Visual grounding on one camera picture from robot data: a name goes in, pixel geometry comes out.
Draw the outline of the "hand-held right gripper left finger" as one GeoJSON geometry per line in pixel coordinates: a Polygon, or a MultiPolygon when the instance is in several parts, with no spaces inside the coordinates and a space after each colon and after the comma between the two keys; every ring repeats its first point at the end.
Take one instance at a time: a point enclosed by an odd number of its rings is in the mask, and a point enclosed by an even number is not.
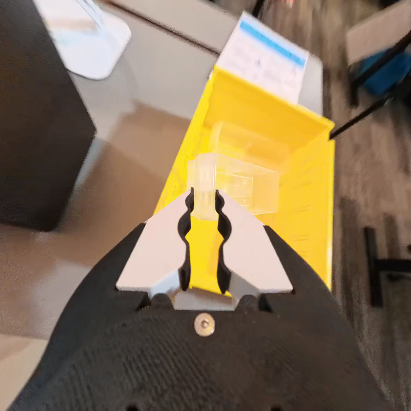
{"type": "Polygon", "coordinates": [[[186,291],[191,278],[190,248],[194,189],[184,192],[144,224],[116,282],[117,290],[147,295],[186,291]]]}

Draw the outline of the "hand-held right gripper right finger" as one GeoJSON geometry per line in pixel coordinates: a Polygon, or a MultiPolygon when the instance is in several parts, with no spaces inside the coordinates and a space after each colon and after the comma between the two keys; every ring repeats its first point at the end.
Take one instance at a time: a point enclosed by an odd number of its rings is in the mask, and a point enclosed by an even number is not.
{"type": "Polygon", "coordinates": [[[217,283],[239,301],[245,295],[291,293],[293,285],[270,241],[265,225],[223,191],[216,191],[217,283]]]}

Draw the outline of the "yellow storage bin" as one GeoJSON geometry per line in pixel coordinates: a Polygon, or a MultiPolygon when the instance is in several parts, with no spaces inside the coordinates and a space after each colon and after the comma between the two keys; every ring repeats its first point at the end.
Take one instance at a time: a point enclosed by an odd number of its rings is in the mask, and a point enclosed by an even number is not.
{"type": "Polygon", "coordinates": [[[331,287],[335,144],[334,123],[214,67],[162,190],[154,213],[187,189],[187,164],[213,153],[215,123],[225,121],[269,136],[290,149],[290,169],[280,175],[276,213],[256,217],[269,225],[331,287]]]}

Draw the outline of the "clear plastic drawer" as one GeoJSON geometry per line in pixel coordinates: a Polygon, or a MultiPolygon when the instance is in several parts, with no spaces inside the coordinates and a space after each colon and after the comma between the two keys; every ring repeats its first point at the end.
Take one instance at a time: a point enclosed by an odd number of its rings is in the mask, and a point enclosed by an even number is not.
{"type": "Polygon", "coordinates": [[[209,151],[285,174],[290,169],[289,147],[269,136],[225,121],[213,125],[209,151]]]}
{"type": "Polygon", "coordinates": [[[193,216],[216,221],[215,192],[223,191],[253,215],[276,213],[280,175],[252,163],[215,153],[187,164],[187,189],[194,189],[193,216]]]}

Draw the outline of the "black drawer cabinet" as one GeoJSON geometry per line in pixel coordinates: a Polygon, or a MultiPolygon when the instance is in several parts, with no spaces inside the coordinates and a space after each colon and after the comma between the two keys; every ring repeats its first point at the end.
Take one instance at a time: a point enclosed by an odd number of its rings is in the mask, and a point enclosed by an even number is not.
{"type": "Polygon", "coordinates": [[[0,220],[54,230],[95,136],[33,1],[0,2],[0,220]]]}

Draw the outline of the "grey desk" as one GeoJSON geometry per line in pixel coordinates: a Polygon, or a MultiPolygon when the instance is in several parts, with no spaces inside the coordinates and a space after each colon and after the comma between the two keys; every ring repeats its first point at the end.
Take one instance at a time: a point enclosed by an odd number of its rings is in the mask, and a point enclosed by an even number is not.
{"type": "Polygon", "coordinates": [[[219,52],[116,6],[132,39],[109,78],[71,78],[97,129],[56,230],[1,224],[1,335],[48,340],[90,269],[149,218],[219,52]]]}

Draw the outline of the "white desk stand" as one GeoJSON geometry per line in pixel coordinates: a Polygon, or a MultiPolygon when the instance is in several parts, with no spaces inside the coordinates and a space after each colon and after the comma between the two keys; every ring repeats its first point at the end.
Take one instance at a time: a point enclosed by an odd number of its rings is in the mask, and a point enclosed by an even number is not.
{"type": "Polygon", "coordinates": [[[131,39],[121,18],[92,0],[34,0],[65,66],[86,79],[109,77],[131,39]]]}

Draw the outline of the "black table foot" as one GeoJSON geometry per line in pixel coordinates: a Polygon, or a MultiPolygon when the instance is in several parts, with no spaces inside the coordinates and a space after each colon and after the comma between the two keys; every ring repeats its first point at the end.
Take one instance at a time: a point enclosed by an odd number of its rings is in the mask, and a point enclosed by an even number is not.
{"type": "Polygon", "coordinates": [[[391,281],[410,279],[410,259],[382,259],[378,257],[376,231],[371,227],[363,230],[367,271],[369,282],[370,304],[375,308],[383,308],[382,274],[391,274],[391,281]]]}

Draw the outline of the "printed paper sheet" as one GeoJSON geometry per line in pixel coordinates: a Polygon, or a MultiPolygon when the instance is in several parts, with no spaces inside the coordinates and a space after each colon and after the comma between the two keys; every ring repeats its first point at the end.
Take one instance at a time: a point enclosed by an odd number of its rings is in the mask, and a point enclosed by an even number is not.
{"type": "Polygon", "coordinates": [[[309,52],[243,12],[216,66],[297,104],[309,52]]]}

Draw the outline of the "blue container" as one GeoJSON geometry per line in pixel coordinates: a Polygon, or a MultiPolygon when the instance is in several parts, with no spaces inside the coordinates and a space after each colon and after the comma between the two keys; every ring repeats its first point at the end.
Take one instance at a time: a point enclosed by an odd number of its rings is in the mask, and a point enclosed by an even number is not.
{"type": "Polygon", "coordinates": [[[398,83],[402,82],[411,70],[411,54],[405,50],[394,56],[383,67],[371,75],[363,87],[374,96],[387,93],[398,83]]]}

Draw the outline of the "black metal frame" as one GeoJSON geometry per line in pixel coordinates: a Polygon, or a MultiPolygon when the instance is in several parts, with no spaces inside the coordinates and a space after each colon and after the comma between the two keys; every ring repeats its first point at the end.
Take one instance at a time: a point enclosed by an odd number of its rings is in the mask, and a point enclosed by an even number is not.
{"type": "MultiPolygon", "coordinates": [[[[357,77],[350,76],[350,103],[352,106],[358,106],[358,90],[365,81],[367,81],[372,75],[377,73],[380,69],[386,66],[394,57],[396,57],[411,43],[411,32],[409,31],[403,38],[401,38],[397,43],[394,44],[390,49],[384,52],[384,54],[367,70],[360,73],[357,77]]],[[[359,123],[375,111],[383,108],[394,100],[400,100],[405,102],[405,100],[410,100],[410,91],[411,91],[411,78],[410,72],[404,77],[403,81],[399,82],[397,85],[393,86],[390,90],[385,93],[385,95],[374,102],[369,108],[362,111],[356,117],[345,123],[340,128],[331,131],[329,140],[334,140],[337,136],[341,135],[348,129],[350,129],[355,124],[359,123]]]]}

